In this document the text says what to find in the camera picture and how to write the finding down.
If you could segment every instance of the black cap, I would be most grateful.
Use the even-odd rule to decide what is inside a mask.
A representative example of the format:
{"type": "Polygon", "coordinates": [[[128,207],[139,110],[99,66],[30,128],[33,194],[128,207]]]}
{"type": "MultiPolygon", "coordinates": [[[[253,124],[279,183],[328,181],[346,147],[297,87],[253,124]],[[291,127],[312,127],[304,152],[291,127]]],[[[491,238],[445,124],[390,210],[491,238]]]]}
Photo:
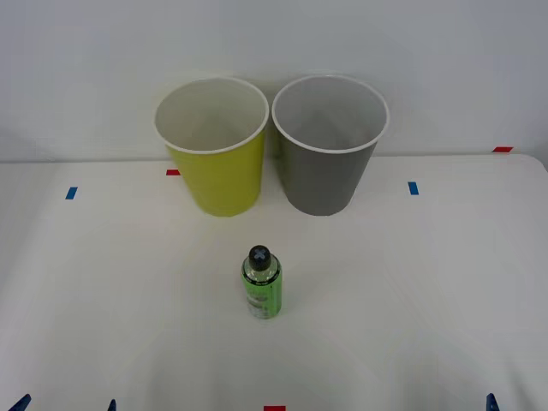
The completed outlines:
{"type": "Polygon", "coordinates": [[[249,250],[249,265],[256,271],[264,271],[271,266],[271,252],[265,246],[255,246],[249,250]]]}

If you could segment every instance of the table surface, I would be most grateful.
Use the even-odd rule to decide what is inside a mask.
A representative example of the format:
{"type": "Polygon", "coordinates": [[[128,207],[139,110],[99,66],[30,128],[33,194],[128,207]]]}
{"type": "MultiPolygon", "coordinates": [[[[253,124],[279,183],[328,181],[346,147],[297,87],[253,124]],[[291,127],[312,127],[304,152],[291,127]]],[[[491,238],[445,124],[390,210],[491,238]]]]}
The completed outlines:
{"type": "Polygon", "coordinates": [[[373,158],[332,217],[294,209],[272,163],[251,210],[210,217],[170,168],[0,164],[0,409],[545,409],[537,160],[373,158]],[[270,320],[239,278],[255,244],[284,269],[270,320]]]}

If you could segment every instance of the green bottle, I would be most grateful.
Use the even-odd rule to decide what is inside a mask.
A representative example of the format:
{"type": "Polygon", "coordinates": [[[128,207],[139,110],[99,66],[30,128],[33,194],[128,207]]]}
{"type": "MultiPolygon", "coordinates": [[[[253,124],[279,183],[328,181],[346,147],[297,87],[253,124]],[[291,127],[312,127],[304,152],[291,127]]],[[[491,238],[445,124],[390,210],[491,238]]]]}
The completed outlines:
{"type": "Polygon", "coordinates": [[[265,246],[255,246],[241,265],[249,311],[270,319],[282,308],[282,265],[265,246]]]}

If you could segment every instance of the paper cup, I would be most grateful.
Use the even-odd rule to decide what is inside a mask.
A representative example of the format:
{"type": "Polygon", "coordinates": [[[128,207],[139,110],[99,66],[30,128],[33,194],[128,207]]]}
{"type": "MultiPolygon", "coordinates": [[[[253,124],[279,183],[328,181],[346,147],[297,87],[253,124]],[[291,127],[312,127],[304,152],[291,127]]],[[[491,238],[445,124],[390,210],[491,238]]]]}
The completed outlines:
{"type": "Polygon", "coordinates": [[[214,216],[244,212],[259,196],[269,107],[238,79],[188,83],[156,111],[156,129],[198,206],[214,216]]]}
{"type": "Polygon", "coordinates": [[[289,202],[314,216],[348,205],[390,121],[383,96],[339,75],[289,83],[274,98],[280,176],[289,202]]]}

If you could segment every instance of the tape marker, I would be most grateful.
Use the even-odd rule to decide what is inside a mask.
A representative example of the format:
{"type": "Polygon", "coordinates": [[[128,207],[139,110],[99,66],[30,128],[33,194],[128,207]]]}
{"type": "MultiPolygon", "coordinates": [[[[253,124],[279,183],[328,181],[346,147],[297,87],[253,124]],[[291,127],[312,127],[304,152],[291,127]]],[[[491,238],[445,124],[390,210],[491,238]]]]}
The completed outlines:
{"type": "Polygon", "coordinates": [[[411,195],[419,195],[419,189],[417,188],[416,182],[408,182],[409,185],[409,192],[411,195]]]}
{"type": "Polygon", "coordinates": [[[511,152],[514,147],[508,147],[508,146],[498,146],[495,147],[493,152],[511,152]]]}
{"type": "Polygon", "coordinates": [[[76,195],[77,187],[71,187],[68,190],[67,197],[65,197],[66,200],[73,200],[74,196],[76,195]]]}

